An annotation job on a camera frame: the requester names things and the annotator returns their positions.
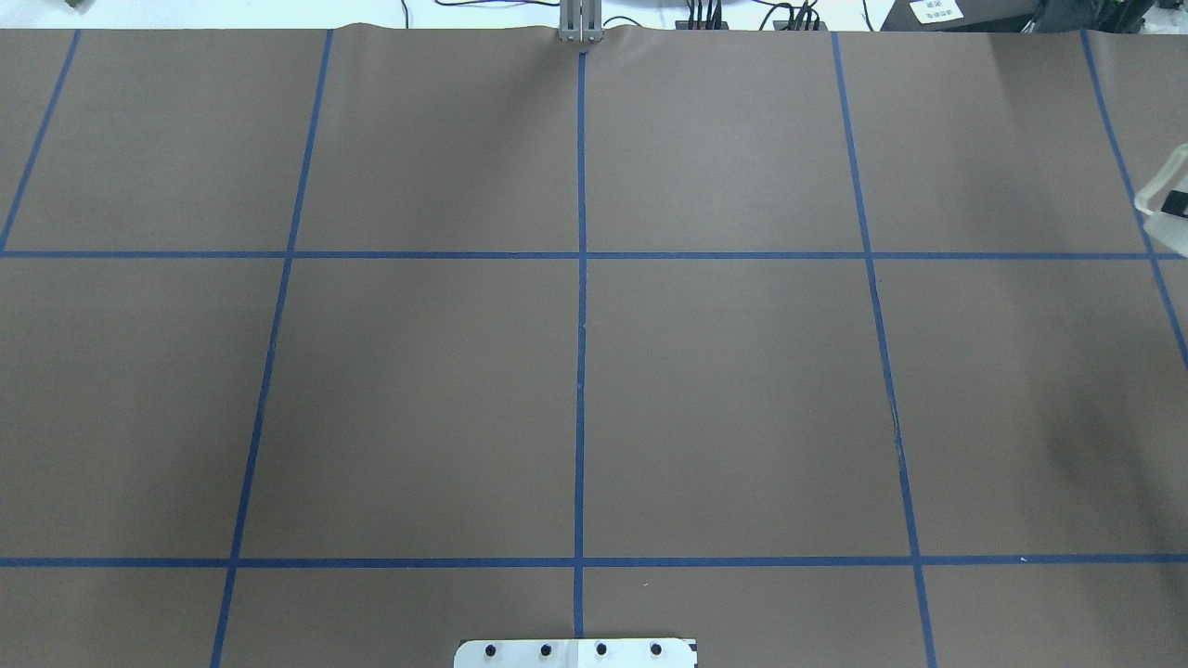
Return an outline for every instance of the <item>gray surface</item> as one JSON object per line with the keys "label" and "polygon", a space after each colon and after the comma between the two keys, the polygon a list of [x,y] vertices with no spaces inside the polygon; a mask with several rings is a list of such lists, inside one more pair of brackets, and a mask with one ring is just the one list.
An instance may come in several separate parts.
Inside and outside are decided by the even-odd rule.
{"label": "gray surface", "polygon": [[241,571],[222,666],[448,668],[462,641],[569,637],[568,568]]}
{"label": "gray surface", "polygon": [[316,31],[87,32],[8,247],[283,250],[321,46]]}
{"label": "gray surface", "polygon": [[339,31],[301,247],[576,251],[577,64],[556,32],[466,31],[460,58],[440,31]]}
{"label": "gray surface", "polygon": [[[0,253],[0,664],[209,666],[228,574],[222,666],[570,635],[577,497],[612,557],[584,562],[588,635],[925,666],[862,258],[498,254],[580,248],[580,59],[548,29],[335,32],[298,248],[489,256],[293,260],[227,559],[282,260],[13,251],[284,248],[323,39],[82,34]],[[68,40],[0,34],[0,210]],[[1177,80],[1127,73],[1182,46],[1093,40],[1145,170]],[[1078,36],[841,43],[874,250],[1143,248]],[[589,248],[860,250],[833,58],[613,31],[587,57]],[[1163,267],[1188,315],[1188,263]],[[925,557],[1188,560],[1188,379],[1145,259],[877,270]],[[95,567],[121,556],[214,561]],[[925,569],[941,668],[1184,662],[1182,567],[1005,559]]]}
{"label": "gray surface", "polygon": [[0,666],[210,663],[221,569],[0,568]]}
{"label": "gray surface", "polygon": [[841,44],[876,250],[1142,251],[1075,33]]}
{"label": "gray surface", "polygon": [[590,250],[861,250],[828,36],[656,37],[589,55]]}
{"label": "gray surface", "polygon": [[879,276],[925,553],[1188,550],[1188,383],[1146,261]]}
{"label": "gray surface", "polygon": [[906,552],[861,263],[607,261],[588,300],[587,554]]}
{"label": "gray surface", "polygon": [[1183,36],[1089,34],[1101,94],[1135,188],[1142,188],[1188,141],[1188,39]]}
{"label": "gray surface", "polygon": [[929,568],[947,668],[1183,666],[1183,565]]}
{"label": "gray surface", "polygon": [[924,666],[910,568],[595,568],[592,637],[696,631],[701,666]]}
{"label": "gray surface", "polygon": [[299,263],[245,555],[571,554],[574,270]]}
{"label": "gray surface", "polygon": [[62,59],[70,46],[67,31],[0,31],[0,215],[17,193],[25,158],[45,115]]}
{"label": "gray surface", "polygon": [[279,275],[0,261],[0,555],[227,556]]}

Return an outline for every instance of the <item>vertical blue line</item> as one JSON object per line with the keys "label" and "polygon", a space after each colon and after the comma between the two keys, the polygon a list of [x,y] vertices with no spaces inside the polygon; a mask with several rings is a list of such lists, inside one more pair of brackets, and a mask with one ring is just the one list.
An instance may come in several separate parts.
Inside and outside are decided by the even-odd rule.
{"label": "vertical blue line", "polygon": [[1126,188],[1126,206],[1135,214],[1135,222],[1138,223],[1138,233],[1143,235],[1143,247],[1146,248],[1146,257],[1151,263],[1151,272],[1155,273],[1155,284],[1159,289],[1159,298],[1163,300],[1163,310],[1168,313],[1168,319],[1171,321],[1171,333],[1176,338],[1176,345],[1180,346],[1180,359],[1183,361],[1184,368],[1188,368],[1188,344],[1184,341],[1183,329],[1180,328],[1180,319],[1176,316],[1176,307],[1171,303],[1168,285],[1163,282],[1163,270],[1159,267],[1159,259],[1151,246],[1151,238],[1143,229],[1143,214],[1138,213],[1138,209],[1135,208],[1135,185],[1130,181],[1130,171],[1126,169],[1126,160],[1121,157],[1121,149],[1118,147],[1118,137],[1113,132],[1113,124],[1110,122],[1110,111],[1106,109],[1106,99],[1101,94],[1101,81],[1098,78],[1098,67],[1093,61],[1093,49],[1089,48],[1089,33],[1085,30],[1081,31],[1081,48],[1085,50],[1085,62],[1089,67],[1093,94],[1098,99],[1098,111],[1101,113],[1101,122],[1105,125],[1106,137],[1110,139],[1110,149],[1113,150],[1114,162],[1118,163],[1118,174],[1121,175],[1121,183]]}
{"label": "vertical blue line", "polygon": [[17,183],[17,193],[12,196],[12,206],[8,207],[8,218],[4,221],[4,231],[0,232],[0,251],[5,250],[8,245],[8,235],[12,234],[12,226],[17,222],[17,212],[20,209],[20,201],[25,197],[25,187],[29,185],[29,178],[33,175],[33,165],[37,164],[37,155],[42,151],[42,141],[45,140],[45,131],[50,128],[50,120],[53,118],[53,109],[58,106],[58,97],[62,95],[62,87],[67,83],[67,73],[70,71],[70,63],[74,62],[75,51],[78,50],[78,39],[82,37],[82,31],[76,30],[74,37],[70,39],[70,48],[67,49],[67,59],[62,63],[62,70],[58,73],[58,81],[53,84],[53,93],[50,95],[50,103],[45,107],[45,115],[42,116],[42,126],[37,128],[37,136],[33,138],[33,147],[29,151],[29,159],[25,160],[25,171],[20,174],[20,182]]}
{"label": "vertical blue line", "polygon": [[322,90],[326,88],[326,70],[330,63],[330,45],[334,43],[334,31],[326,31],[326,43],[322,46],[322,64],[317,74],[317,89],[314,92],[314,111],[309,119],[309,134],[305,137],[305,155],[302,158],[301,177],[297,181],[297,197],[293,201],[293,218],[289,226],[289,244],[285,248],[285,264],[280,271],[280,288],[277,290],[277,305],[272,313],[272,330],[268,334],[268,352],[264,359],[264,378],[260,382],[260,395],[255,402],[255,422],[252,426],[252,441],[247,449],[247,466],[244,470],[244,486],[239,493],[239,511],[235,515],[235,532],[232,536],[230,560],[227,566],[227,580],[223,584],[223,598],[219,609],[219,625],[215,628],[214,649],[210,653],[210,668],[219,668],[222,661],[223,641],[227,638],[227,619],[230,617],[230,601],[235,593],[235,575],[239,569],[239,553],[244,544],[244,524],[247,521],[247,504],[252,497],[252,479],[255,475],[255,459],[260,450],[260,434],[264,430],[264,409],[268,401],[268,387],[272,384],[272,366],[277,358],[277,338],[280,334],[280,319],[285,310],[285,298],[289,294],[289,276],[292,273],[293,254],[297,248],[297,231],[301,227],[301,210],[305,202],[305,182],[309,178],[309,165],[314,158],[314,141],[317,139],[317,118],[322,107]]}
{"label": "vertical blue line", "polygon": [[574,637],[586,635],[586,51],[577,55],[577,410],[574,439]]}
{"label": "vertical blue line", "polygon": [[849,118],[849,99],[846,95],[846,75],[841,65],[841,43],[838,33],[833,38],[833,63],[838,71],[838,94],[841,96],[841,119],[846,127],[846,149],[849,151],[849,175],[854,182],[854,202],[858,206],[858,226],[862,233],[862,253],[866,256],[866,282],[871,291],[871,308],[874,311],[874,330],[883,360],[883,384],[891,405],[895,426],[895,447],[899,459],[899,493],[903,497],[903,515],[908,524],[908,544],[911,548],[912,573],[916,576],[916,603],[920,606],[920,625],[924,636],[924,656],[929,668],[936,668],[936,649],[933,644],[933,622],[928,611],[928,591],[924,586],[924,567],[920,559],[920,537],[916,532],[916,511],[911,503],[911,483],[908,479],[908,456],[903,449],[903,429],[899,424],[899,405],[895,397],[895,378],[891,376],[891,354],[887,352],[886,327],[883,322],[883,304],[879,301],[878,276],[874,272],[874,252],[871,232],[866,222],[866,201],[862,197],[862,181],[858,174],[858,149],[854,146],[854,126]]}

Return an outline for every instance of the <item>horizontal blue line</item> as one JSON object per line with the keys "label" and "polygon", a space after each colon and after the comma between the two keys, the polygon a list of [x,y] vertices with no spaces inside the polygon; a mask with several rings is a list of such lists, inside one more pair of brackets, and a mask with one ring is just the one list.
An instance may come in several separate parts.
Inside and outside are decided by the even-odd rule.
{"label": "horizontal blue line", "polygon": [[[1188,563],[1188,554],[968,554],[923,555],[924,566],[1043,566],[1093,563]],[[188,559],[188,557],[72,557],[5,556],[0,568],[571,568],[568,556],[444,557],[444,559]],[[586,568],[803,568],[911,566],[904,556],[592,556],[581,560]]]}
{"label": "horizontal blue line", "polygon": [[[298,259],[459,259],[459,260],[576,260],[577,252],[501,251],[296,251]],[[874,252],[877,260],[1121,260],[1146,261],[1146,253],[999,253],[999,252]],[[13,259],[284,259],[284,251],[2,251]],[[861,252],[589,252],[592,260],[861,260]],[[1156,253],[1156,259],[1183,260],[1175,253]]]}

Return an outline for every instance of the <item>blue grid line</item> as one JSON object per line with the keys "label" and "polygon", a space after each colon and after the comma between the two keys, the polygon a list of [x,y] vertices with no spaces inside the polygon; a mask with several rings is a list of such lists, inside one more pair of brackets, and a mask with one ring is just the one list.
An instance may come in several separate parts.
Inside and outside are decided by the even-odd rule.
{"label": "blue grid line", "polygon": [[1146,248],[1146,257],[1151,261],[1151,272],[1155,273],[1155,284],[1159,289],[1159,298],[1163,301],[1163,309],[1171,321],[1171,333],[1180,346],[1180,359],[1183,360],[1184,368],[1188,370],[1188,342],[1184,341],[1184,333],[1180,328],[1180,319],[1176,316],[1176,307],[1171,303],[1171,295],[1168,285],[1163,281],[1163,270],[1159,269],[1159,260],[1156,258],[1151,238],[1143,229],[1143,214],[1135,208],[1135,185],[1130,181],[1130,171],[1126,169],[1126,160],[1121,157],[1121,149],[1118,146],[1118,137],[1113,131],[1113,122],[1110,121],[1110,111],[1106,108],[1105,95],[1101,94],[1101,81],[1098,78],[1098,65],[1093,61],[1093,49],[1089,46],[1089,33],[1081,30],[1081,48],[1085,50],[1085,63],[1089,68],[1089,78],[1093,81],[1093,94],[1098,99],[1098,111],[1101,112],[1101,124],[1105,126],[1106,137],[1110,139],[1110,149],[1113,151],[1114,162],[1118,163],[1118,174],[1121,183],[1126,188],[1126,206],[1135,214],[1135,222],[1138,225],[1138,233],[1143,235],[1143,247]]}
{"label": "blue grid line", "polygon": [[[1148,253],[874,251],[876,260],[1149,261]],[[285,251],[0,251],[11,259],[284,259]],[[576,251],[295,251],[293,259],[579,260]],[[861,251],[588,251],[587,260],[865,260]],[[1159,260],[1184,260],[1155,253]]]}
{"label": "blue grid line", "polygon": [[874,253],[871,232],[866,220],[866,200],[862,197],[862,181],[858,170],[858,149],[854,145],[854,127],[849,118],[849,99],[846,95],[846,74],[841,64],[841,42],[838,33],[833,39],[833,62],[838,73],[838,94],[841,99],[841,120],[846,128],[846,149],[849,152],[849,175],[854,185],[854,203],[858,207],[858,225],[862,233],[862,251],[866,254],[866,281],[871,290],[871,308],[874,313],[874,329],[883,360],[883,382],[886,386],[891,420],[895,426],[896,453],[899,458],[899,491],[903,497],[903,513],[908,528],[908,546],[911,549],[912,573],[916,578],[916,601],[920,606],[920,625],[924,639],[924,655],[929,668],[936,668],[936,648],[933,643],[933,623],[928,611],[928,591],[924,586],[924,568],[920,560],[920,536],[916,532],[916,511],[911,502],[911,483],[908,479],[908,456],[903,449],[903,429],[899,423],[899,407],[895,396],[895,378],[891,374],[891,355],[887,351],[886,327],[883,322],[883,305],[879,301],[878,276],[874,272]]}
{"label": "blue grid line", "polygon": [[586,51],[577,55],[577,387],[574,426],[574,637],[586,634]]}
{"label": "blue grid line", "polygon": [[277,307],[272,314],[272,330],[268,334],[268,352],[264,359],[264,378],[260,382],[260,396],[255,404],[255,422],[252,427],[252,441],[247,450],[247,466],[244,468],[244,486],[240,490],[239,511],[235,515],[235,531],[232,536],[230,563],[227,566],[227,580],[223,584],[223,598],[219,610],[219,624],[215,628],[214,649],[210,653],[210,668],[219,668],[222,660],[223,641],[227,637],[227,619],[230,616],[230,601],[235,593],[236,562],[244,544],[244,524],[247,521],[247,505],[252,497],[252,479],[255,475],[255,459],[260,450],[260,434],[264,430],[264,409],[268,401],[268,387],[272,383],[272,366],[277,357],[277,339],[280,334],[280,319],[285,310],[285,297],[289,292],[289,277],[292,273],[293,254],[297,248],[297,232],[301,228],[301,212],[305,202],[305,183],[309,179],[309,165],[314,159],[314,143],[317,140],[317,118],[322,106],[322,92],[326,88],[326,71],[330,63],[330,46],[334,44],[334,30],[326,31],[326,43],[322,46],[322,64],[317,74],[317,88],[314,92],[314,109],[309,118],[309,134],[305,138],[305,155],[302,158],[301,177],[297,181],[297,197],[293,201],[292,222],[289,226],[289,244],[285,248],[285,264],[280,271],[280,286],[277,290]]}
{"label": "blue grid line", "polygon": [[8,207],[8,218],[5,219],[4,231],[0,231],[0,251],[4,251],[5,246],[8,245],[8,235],[12,234],[12,226],[17,222],[17,212],[20,210],[20,201],[25,197],[25,187],[29,185],[29,178],[33,175],[37,155],[42,151],[42,141],[45,140],[45,132],[50,128],[53,109],[58,107],[58,97],[62,95],[62,88],[67,83],[67,74],[70,71],[70,64],[74,63],[74,55],[78,50],[78,40],[81,38],[81,30],[76,30],[74,37],[70,38],[67,58],[62,62],[62,70],[58,73],[58,80],[53,84],[53,93],[50,94],[50,103],[45,107],[42,125],[37,128],[37,136],[33,138],[33,147],[30,149],[29,159],[25,160],[25,170],[20,172],[20,181],[17,183],[17,191],[12,196],[12,206]]}
{"label": "blue grid line", "polygon": [[[568,556],[506,557],[129,557],[129,556],[5,556],[0,568],[228,568],[236,569],[484,569],[571,568]],[[586,556],[584,568],[862,568],[908,567],[911,555],[884,556]],[[1102,554],[956,554],[922,555],[929,567],[943,566],[1092,566],[1092,565],[1188,565],[1188,553]]]}

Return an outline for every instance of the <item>grid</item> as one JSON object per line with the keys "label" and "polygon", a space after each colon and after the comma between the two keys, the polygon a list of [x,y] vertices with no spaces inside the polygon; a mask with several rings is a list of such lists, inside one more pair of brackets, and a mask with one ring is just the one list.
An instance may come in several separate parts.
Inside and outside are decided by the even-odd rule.
{"label": "grid", "polygon": [[[226,584],[223,588],[222,603],[217,619],[214,648],[210,664],[216,667],[221,662],[223,642],[226,639],[227,625],[233,612],[235,593],[235,580],[239,569],[301,569],[301,568],[400,568],[400,569],[482,569],[482,568],[567,568],[573,571],[573,628],[575,636],[582,637],[584,634],[583,622],[583,597],[584,597],[584,569],[599,568],[678,568],[678,567],[754,567],[754,568],[795,568],[795,567],[911,567],[915,580],[916,598],[920,613],[920,625],[923,637],[923,645],[929,668],[937,666],[936,651],[934,648],[933,628],[929,615],[929,598],[925,587],[925,566],[1026,566],[1026,565],[1126,565],[1126,563],[1188,563],[1188,553],[1157,553],[1157,554],[1012,554],[1012,555],[934,555],[923,554],[916,528],[916,513],[912,503],[911,484],[909,475],[910,443],[904,443],[904,436],[899,424],[899,409],[896,399],[896,382],[893,374],[892,353],[889,349],[886,328],[884,324],[883,305],[879,297],[877,266],[881,261],[896,260],[937,260],[937,261],[987,261],[987,260],[1092,260],[1092,261],[1146,261],[1151,266],[1154,281],[1159,292],[1161,302],[1168,315],[1168,322],[1178,346],[1182,361],[1188,368],[1188,346],[1186,346],[1184,334],[1180,327],[1175,307],[1159,260],[1177,260],[1177,256],[1170,253],[1157,253],[1149,238],[1142,233],[1144,252],[1142,253],[1047,253],[1047,252],[885,252],[876,251],[871,241],[871,233],[867,225],[866,204],[862,194],[860,177],[860,159],[854,143],[854,130],[849,112],[849,101],[846,92],[846,77],[843,69],[842,49],[838,36],[832,34],[833,58],[836,74],[838,94],[841,103],[842,124],[848,150],[848,163],[853,183],[854,206],[857,207],[858,222],[861,232],[861,252],[598,252],[590,251],[587,244],[587,215],[586,215],[586,70],[587,52],[576,55],[577,68],[577,108],[576,108],[576,164],[577,164],[577,202],[576,222],[579,250],[576,252],[441,252],[441,251],[298,251],[297,238],[301,227],[302,207],[304,203],[305,184],[309,177],[310,164],[315,156],[315,145],[318,130],[318,114],[322,94],[326,86],[327,71],[331,58],[334,31],[327,31],[321,68],[317,75],[314,106],[310,113],[309,131],[305,140],[304,157],[301,166],[301,176],[297,185],[297,196],[293,203],[292,221],[289,229],[287,245],[285,251],[10,251],[6,248],[8,237],[14,225],[18,222],[21,200],[26,185],[34,172],[38,152],[51,126],[55,108],[63,86],[69,75],[71,62],[78,48],[82,32],[76,31],[70,42],[69,50],[62,64],[61,73],[53,87],[53,93],[45,109],[44,118],[38,128],[29,159],[25,163],[12,206],[8,210],[2,233],[0,233],[0,258],[18,260],[33,259],[70,259],[70,258],[124,258],[124,259],[277,259],[283,260],[279,290],[276,297],[276,305],[272,315],[272,324],[268,334],[267,354],[264,363],[264,374],[260,382],[259,397],[255,407],[255,417],[252,436],[247,452],[247,461],[244,471],[242,487],[235,519],[235,529],[232,538],[232,548],[226,559],[185,559],[185,557],[55,557],[55,556],[27,556],[27,557],[0,557],[2,568],[23,567],[61,567],[61,568],[202,568],[219,569],[226,572]],[[1130,197],[1133,196],[1133,185],[1123,159],[1118,140],[1114,136],[1106,102],[1101,93],[1101,84],[1098,78],[1097,67],[1093,58],[1088,36],[1081,33],[1081,43],[1085,58],[1097,95],[1097,102],[1104,125],[1104,131],[1108,138],[1111,150],[1117,160],[1119,177]],[[1142,219],[1136,213],[1136,222],[1140,226]],[[577,322],[576,322],[576,389],[575,389],[575,414],[574,426],[574,536],[571,557],[461,557],[461,559],[258,559],[241,556],[244,542],[244,530],[247,519],[248,506],[252,494],[252,485],[255,474],[257,458],[259,453],[261,433],[264,430],[265,410],[272,380],[272,368],[276,359],[276,348],[284,319],[285,301],[289,290],[289,279],[296,260],[305,259],[443,259],[443,260],[570,260],[576,265],[577,271]],[[584,550],[584,500],[586,500],[586,351],[587,351],[587,279],[589,263],[594,261],[624,261],[624,260],[852,260],[861,261],[865,266],[866,279],[870,290],[871,309],[876,324],[879,357],[881,363],[881,376],[884,389],[889,402],[891,417],[895,427],[895,442],[899,465],[899,490],[902,496],[903,512],[906,521],[905,531],[910,554],[886,555],[886,556],[789,556],[789,557],[607,557],[587,556]]]}

